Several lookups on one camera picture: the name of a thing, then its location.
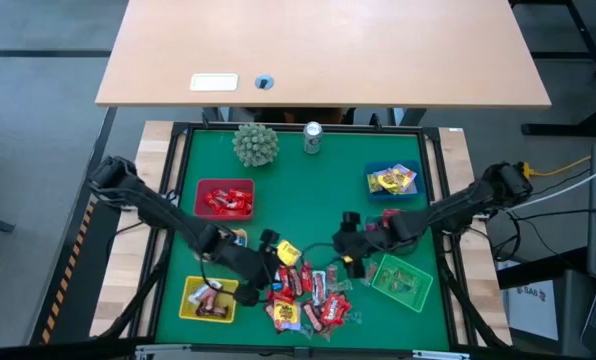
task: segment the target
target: red plastic container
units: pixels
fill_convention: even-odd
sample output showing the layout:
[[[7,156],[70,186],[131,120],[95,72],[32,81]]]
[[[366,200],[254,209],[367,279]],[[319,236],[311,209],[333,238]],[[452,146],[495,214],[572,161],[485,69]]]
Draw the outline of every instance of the red plastic container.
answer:
[[[221,189],[229,191],[236,189],[251,193],[251,213],[249,215],[216,215],[214,210],[205,204],[205,194]],[[251,179],[200,179],[196,187],[196,203],[194,204],[194,215],[213,221],[243,221],[249,220],[254,215],[254,181]]]

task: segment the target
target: blue basket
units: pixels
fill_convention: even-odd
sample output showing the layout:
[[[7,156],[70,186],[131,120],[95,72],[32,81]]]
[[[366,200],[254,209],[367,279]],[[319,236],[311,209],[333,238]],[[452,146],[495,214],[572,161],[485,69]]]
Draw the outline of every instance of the blue basket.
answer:
[[[394,167],[396,164],[401,164],[402,166],[408,168],[409,170],[416,173],[416,178],[414,178],[414,183],[410,185],[415,186],[415,192],[406,193],[406,194],[399,194],[393,195],[389,193],[387,190],[378,191],[375,193],[371,193],[369,191],[369,184],[367,183],[367,175],[375,173],[376,171],[385,170],[387,168]],[[425,181],[423,179],[422,170],[420,169],[420,164],[417,161],[413,160],[401,160],[401,161],[380,161],[380,162],[373,162],[368,163],[365,165],[365,175],[363,179],[365,183],[365,188],[367,189],[367,194],[369,194],[370,201],[397,201],[397,200],[406,200],[406,199],[413,199],[416,196],[424,195],[425,194]]]

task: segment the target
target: green plush ball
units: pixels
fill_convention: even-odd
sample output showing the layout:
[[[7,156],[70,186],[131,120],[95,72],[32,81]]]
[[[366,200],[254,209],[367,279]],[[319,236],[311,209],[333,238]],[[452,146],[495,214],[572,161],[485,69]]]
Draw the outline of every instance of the green plush ball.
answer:
[[[240,125],[232,142],[245,167],[265,165],[274,161],[278,154],[278,136],[264,125]]]

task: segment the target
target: wooden table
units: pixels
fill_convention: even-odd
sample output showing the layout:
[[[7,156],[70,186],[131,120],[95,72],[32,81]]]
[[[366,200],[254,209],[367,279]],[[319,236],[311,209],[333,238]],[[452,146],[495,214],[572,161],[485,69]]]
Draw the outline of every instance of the wooden table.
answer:
[[[202,73],[237,89],[191,91]],[[96,103],[550,105],[507,0],[131,0]]]
[[[172,126],[171,122],[147,122],[136,156],[138,175],[148,186],[156,190],[163,175],[163,165],[169,147]],[[443,128],[440,129],[440,137],[445,168],[449,174],[449,187],[451,192],[456,192],[466,187],[474,179],[465,135],[461,129]],[[172,176],[170,176],[170,189],[175,186],[182,146],[183,142],[179,141],[174,156]],[[440,180],[431,141],[427,141],[427,148],[434,193],[440,194]],[[135,222],[137,222],[135,213],[123,213],[118,228]],[[486,231],[482,223],[474,222],[472,226]],[[90,331],[91,335],[100,334],[108,328],[135,293],[148,233],[148,228],[142,226],[116,237]],[[460,246],[472,302],[498,337],[511,344],[488,241],[479,234],[467,232],[463,235]],[[144,306],[146,310],[143,311],[139,334],[146,333],[151,304],[151,298],[149,298]],[[453,309],[459,342],[466,343],[462,312],[455,299]]]

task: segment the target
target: yellow basket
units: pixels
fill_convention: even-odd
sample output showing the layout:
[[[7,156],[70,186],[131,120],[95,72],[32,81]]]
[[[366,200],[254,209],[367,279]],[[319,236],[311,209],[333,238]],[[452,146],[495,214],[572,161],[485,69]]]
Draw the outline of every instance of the yellow basket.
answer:
[[[228,279],[216,279],[216,278],[207,278],[207,280],[215,280],[222,284],[222,289],[229,292],[236,291],[238,287],[237,280],[228,280]],[[209,321],[209,322],[219,322],[219,323],[227,323],[230,324],[234,321],[234,317],[236,316],[236,301],[234,300],[233,296],[228,294],[219,293],[216,296],[215,304],[216,306],[227,306],[227,317],[224,319],[217,317],[217,316],[198,316],[196,315],[196,308],[198,305],[192,303],[191,301],[187,300],[189,295],[192,295],[197,289],[202,287],[205,282],[202,280],[200,276],[187,276],[187,280],[185,280],[185,290],[182,292],[182,300],[180,301],[180,312],[178,315],[181,319],[188,319],[188,320],[198,320],[198,321]]]

